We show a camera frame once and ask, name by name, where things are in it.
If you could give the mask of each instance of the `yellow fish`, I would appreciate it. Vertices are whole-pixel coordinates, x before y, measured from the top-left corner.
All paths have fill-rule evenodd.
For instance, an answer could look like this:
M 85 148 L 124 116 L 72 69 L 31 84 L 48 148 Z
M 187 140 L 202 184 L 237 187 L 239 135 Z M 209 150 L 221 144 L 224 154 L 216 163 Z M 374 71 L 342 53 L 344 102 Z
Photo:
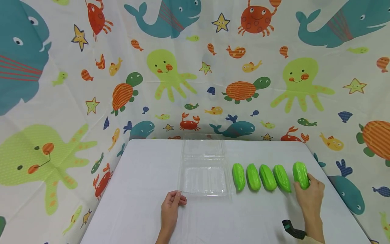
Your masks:
M 264 123 L 263 121 L 260 122 L 265 128 L 268 128 L 268 129 L 274 129 L 275 128 L 275 125 L 274 124 L 271 124 L 270 122 L 267 122 L 267 123 Z
M 340 151 L 344 148 L 344 143 L 339 139 L 334 138 L 333 136 L 326 138 L 321 132 L 320 137 L 322 138 L 322 141 L 325 143 L 325 145 L 333 151 Z
M 110 73 L 111 76 L 114 76 L 118 72 L 118 70 L 121 68 L 122 61 L 123 60 L 121 58 L 119 58 L 118 64 L 111 63 L 110 68 L 108 69 L 108 72 Z
M 222 114 L 223 110 L 221 107 L 212 107 L 211 110 L 204 110 L 204 112 L 208 114 L 217 115 L 217 114 Z
M 158 119 L 161 119 L 161 120 L 167 120 L 167 119 L 169 119 L 170 118 L 170 115 L 169 114 L 162 114 L 162 115 L 160 115 L 160 116 L 158 116 L 158 115 L 154 115 L 156 118 L 158 118 Z
M 115 143 L 117 143 L 117 140 L 119 138 L 119 133 L 120 133 L 120 130 L 119 128 L 117 128 L 114 132 L 114 135 L 112 137 L 112 145 L 111 147 L 108 149 L 108 151 L 111 151 L 111 149 L 115 146 Z
M 255 66 L 255 64 L 252 63 L 252 62 L 250 62 L 249 64 L 244 64 L 244 65 L 243 65 L 243 71 L 246 72 L 246 73 L 250 73 L 250 72 L 252 72 L 252 71 L 257 70 L 257 68 L 258 68 L 260 65 L 262 65 L 261 60 L 260 60 L 260 62 L 259 62 L 256 66 Z

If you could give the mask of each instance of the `blue seashell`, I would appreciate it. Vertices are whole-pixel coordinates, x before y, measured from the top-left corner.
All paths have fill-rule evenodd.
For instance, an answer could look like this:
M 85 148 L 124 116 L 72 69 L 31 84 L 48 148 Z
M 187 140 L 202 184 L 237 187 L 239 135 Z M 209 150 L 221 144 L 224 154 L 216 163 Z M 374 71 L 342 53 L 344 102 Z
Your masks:
M 349 120 L 349 118 L 350 118 L 353 114 L 350 113 L 350 112 L 344 111 L 344 112 L 338 113 L 338 115 L 340 116 L 340 118 L 342 119 L 342 121 L 343 121 L 344 123 L 347 123 L 347 121 Z

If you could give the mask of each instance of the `cartoon fish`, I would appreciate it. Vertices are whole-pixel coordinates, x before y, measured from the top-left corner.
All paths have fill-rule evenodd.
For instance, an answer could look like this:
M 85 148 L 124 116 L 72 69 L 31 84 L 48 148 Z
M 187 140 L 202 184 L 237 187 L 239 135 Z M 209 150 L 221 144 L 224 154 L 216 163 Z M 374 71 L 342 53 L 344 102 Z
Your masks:
M 270 122 L 264 123 L 263 121 L 261 121 L 260 123 L 267 129 L 274 129 L 275 128 L 275 125 L 271 124 Z
M 373 192 L 377 192 L 377 193 L 381 194 L 384 197 L 387 197 L 387 198 L 390 197 L 390 189 L 388 187 L 386 187 L 386 186 L 382 186 L 379 189 L 376 189 L 376 188 L 373 187 L 372 191 Z
M 140 44 L 136 39 L 131 40 L 131 45 L 135 48 L 140 50 L 141 52 L 144 50 L 143 48 L 140 47 Z
M 111 76 L 114 76 L 118 72 L 118 70 L 121 68 L 122 61 L 123 60 L 121 58 L 119 58 L 118 64 L 111 63 L 110 68 L 108 70 L 108 72 L 110 73 Z
M 352 174 L 353 170 L 351 167 L 346 167 L 345 160 L 336 161 L 336 165 L 341 171 L 340 175 L 328 176 L 330 182 L 344 201 L 345 205 L 354 214 L 362 214 L 365 209 L 364 200 L 360 190 L 346 177 Z
M 382 73 L 388 72 L 386 69 L 387 65 L 389 64 L 390 59 L 388 57 L 381 57 L 376 61 L 376 65 L 379 69 L 382 70 Z
M 237 138 L 239 136 L 243 135 L 250 135 L 255 131 L 255 126 L 252 123 L 246 122 L 246 121 L 237 121 L 238 116 L 231 116 L 230 114 L 227 115 L 228 117 L 225 118 L 226 120 L 230 120 L 233 122 L 227 130 L 220 132 L 218 129 L 222 127 L 222 125 L 213 125 L 209 124 L 216 134 L 222 134 L 223 136 L 230 137 L 230 138 Z
M 96 66 L 98 69 L 105 69 L 106 61 L 104 60 L 103 54 L 100 55 L 100 62 L 98 62 L 96 59 L 95 59 L 95 61 L 96 61 Z
M 127 122 L 127 126 L 123 127 L 124 132 L 123 134 L 128 131 L 130 131 L 130 139 L 146 139 L 153 131 L 154 131 L 154 124 L 151 121 L 141 121 L 138 124 L 136 124 L 134 127 L 131 125 L 131 121 Z
M 235 58 L 235 59 L 240 59 L 242 58 L 244 55 L 245 55 L 245 48 L 242 48 L 242 47 L 236 47 L 234 50 L 232 50 L 230 48 L 230 46 L 226 49 L 226 51 L 229 52 L 229 55 L 232 57 L 232 58 Z
M 351 53 L 362 54 L 368 52 L 368 48 L 362 46 L 359 48 L 349 48 L 347 51 L 350 51 Z
M 298 124 L 301 124 L 301 125 L 304 125 L 304 126 L 317 126 L 317 122 L 310 123 L 309 121 L 307 121 L 307 119 L 304 119 L 304 118 L 300 118 L 298 120 Z
M 207 45 L 207 49 L 212 53 L 213 56 L 215 56 L 217 54 L 216 52 L 214 52 L 214 45 L 213 44 L 209 43 Z
M 333 136 L 325 138 L 324 134 L 321 132 L 320 137 L 322 138 L 322 141 L 325 143 L 325 145 L 331 150 L 340 151 L 344 148 L 344 143 L 339 139 L 334 138 Z
M 83 206 L 82 206 L 82 205 L 80 205 L 80 206 L 78 207 L 78 209 L 76 210 L 76 212 L 72 215 L 72 217 L 71 217 L 71 223 L 70 223 L 69 227 L 66 228 L 66 229 L 64 230 L 64 232 L 62 233 L 62 235 L 65 235 L 65 234 L 73 227 L 74 223 L 77 221 L 78 217 L 79 217 L 80 214 L 81 214 L 81 210 L 83 210 Z
M 86 69 L 81 71 L 81 78 L 83 78 L 83 80 L 94 81 L 94 78 L 89 75 L 89 72 Z
M 204 112 L 208 114 L 217 115 L 217 114 L 222 114 L 223 110 L 221 107 L 212 107 L 211 110 L 204 110 Z
M 189 41 L 199 41 L 199 37 L 198 36 L 187 36 L 186 37 L 186 40 L 189 40 Z
M 156 118 L 158 118 L 158 119 L 161 119 L 161 120 L 167 120 L 167 119 L 169 119 L 170 118 L 170 115 L 169 114 L 162 114 L 162 115 L 160 115 L 160 116 L 158 116 L 158 115 L 154 115 Z
M 62 85 L 64 83 L 64 80 L 68 78 L 68 73 L 66 72 L 60 72 L 58 74 L 57 80 L 52 80 L 51 82 L 53 83 L 53 86 L 56 85 Z
M 112 136 L 112 145 L 111 147 L 108 149 L 108 151 L 111 151 L 111 149 L 115 146 L 115 143 L 117 143 L 117 140 L 119 138 L 119 133 L 120 133 L 120 130 L 119 128 L 117 128 L 114 132 L 114 135 Z
M 193 109 L 195 109 L 197 107 L 199 107 L 199 104 L 196 104 L 195 106 L 192 105 L 191 103 L 184 105 L 184 108 L 188 109 L 188 110 L 193 110 Z
M 252 63 L 252 62 L 250 62 L 250 63 L 248 63 L 248 64 L 244 64 L 244 65 L 243 65 L 243 71 L 246 72 L 246 73 L 250 73 L 250 72 L 252 72 L 252 71 L 257 70 L 257 68 L 258 68 L 260 65 L 262 65 L 261 60 L 260 60 L 260 62 L 259 62 L 256 66 L 255 66 L 255 64 Z
M 279 49 L 279 53 L 284 56 L 284 58 L 288 58 L 289 56 L 287 55 L 287 52 L 289 51 L 289 48 L 286 46 L 283 46 Z

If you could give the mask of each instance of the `cartoon crab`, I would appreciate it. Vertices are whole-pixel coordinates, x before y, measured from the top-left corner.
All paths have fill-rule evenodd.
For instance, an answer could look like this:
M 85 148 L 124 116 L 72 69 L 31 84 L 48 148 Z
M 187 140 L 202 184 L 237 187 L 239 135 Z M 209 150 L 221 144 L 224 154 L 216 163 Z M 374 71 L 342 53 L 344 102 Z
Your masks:
M 108 23 L 111 26 L 114 26 L 114 24 L 111 21 L 106 20 L 103 14 L 103 0 L 96 0 L 100 2 L 100 8 L 98 8 L 95 4 L 87 3 L 87 0 L 85 0 L 85 4 L 88 8 L 88 19 L 89 23 L 91 24 L 92 30 L 94 33 L 92 36 L 95 38 L 95 41 L 98 41 L 98 34 L 101 32 L 101 30 L 104 30 L 106 34 L 108 34 L 107 28 L 111 32 L 111 28 L 106 25 L 105 23 Z
M 184 118 L 187 118 L 189 114 L 185 114 L 183 113 L 181 115 L 182 119 L 181 119 L 181 122 L 180 122 L 180 130 L 195 130 L 195 131 L 198 131 L 200 130 L 200 128 L 198 127 L 198 124 L 199 124 L 199 121 L 200 121 L 200 118 L 199 116 L 192 116 L 192 118 L 197 122 L 194 122 L 192 120 L 184 120 Z
M 248 7 L 244 10 L 241 15 L 241 26 L 238 28 L 238 34 L 242 32 L 242 36 L 247 31 L 249 33 L 257 34 L 262 32 L 263 37 L 269 36 L 268 26 L 274 31 L 271 23 L 272 16 L 276 13 L 280 5 L 281 0 L 269 0 L 269 3 L 275 8 L 271 13 L 269 9 L 262 6 L 251 6 L 250 0 L 248 0 Z
M 297 130 L 298 130 L 298 128 L 295 129 L 294 126 L 290 127 L 289 131 L 284 136 L 282 136 L 282 138 L 280 140 L 281 141 L 300 141 L 300 142 L 302 142 L 302 140 L 303 140 L 303 143 L 306 143 L 307 141 L 309 141 L 309 138 L 310 138 L 309 135 L 304 135 L 303 133 L 301 133 L 302 140 L 296 136 L 289 135 L 289 133 L 296 132 Z
M 103 178 L 100 180 L 99 184 L 96 187 L 97 182 L 99 181 L 99 174 L 97 175 L 96 179 L 94 179 L 93 186 L 95 187 L 95 197 L 97 201 L 99 201 L 101 194 L 103 193 L 104 189 L 106 189 L 106 186 L 108 184 L 108 181 L 111 179 L 114 172 L 110 172 L 110 164 L 107 164 L 107 167 L 103 169 L 103 172 L 107 173 L 104 174 Z

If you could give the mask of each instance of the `cartoon whale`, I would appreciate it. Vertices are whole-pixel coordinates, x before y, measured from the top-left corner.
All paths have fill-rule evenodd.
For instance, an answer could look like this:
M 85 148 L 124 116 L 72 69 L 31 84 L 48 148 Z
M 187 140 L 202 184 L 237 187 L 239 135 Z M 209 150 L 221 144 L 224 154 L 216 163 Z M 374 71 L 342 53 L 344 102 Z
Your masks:
M 300 23 L 298 36 L 306 44 L 334 48 L 383 28 L 390 21 L 389 7 L 390 0 L 349 0 L 315 32 L 309 32 L 307 25 L 318 17 L 321 10 L 314 11 L 309 17 L 297 12 L 295 16 Z
M 49 29 L 43 18 L 22 1 L 0 3 L 0 116 L 20 99 L 30 101 L 39 89 L 38 80 L 51 47 Z
M 336 191 L 339 193 L 349 210 L 354 214 L 362 214 L 365 209 L 362 194 L 360 193 L 360 190 L 346 178 L 347 175 L 352 174 L 352 168 L 345 166 L 344 159 L 341 160 L 341 164 L 339 161 L 336 161 L 336 165 L 341 171 L 341 176 L 328 176 L 330 182 L 336 188 Z
M 209 124 L 213 129 L 214 132 L 217 134 L 222 134 L 223 136 L 230 137 L 230 138 L 237 138 L 242 135 L 250 135 L 255 131 L 255 126 L 252 123 L 246 122 L 246 121 L 237 121 L 237 115 L 232 117 L 230 114 L 227 115 L 228 117 L 225 118 L 226 120 L 230 120 L 233 122 L 227 130 L 220 132 L 218 129 L 220 129 L 221 125 L 213 125 Z
M 123 134 L 125 134 L 126 131 L 131 130 L 129 140 L 146 139 L 154 131 L 154 124 L 153 122 L 146 120 L 139 122 L 133 127 L 131 121 L 128 121 L 123 129 Z
M 162 0 L 156 22 L 149 25 L 144 21 L 146 3 L 142 3 L 139 11 L 125 4 L 124 8 L 137 20 L 138 26 L 148 35 L 165 38 L 176 38 L 186 27 L 199 19 L 202 10 L 201 0 Z

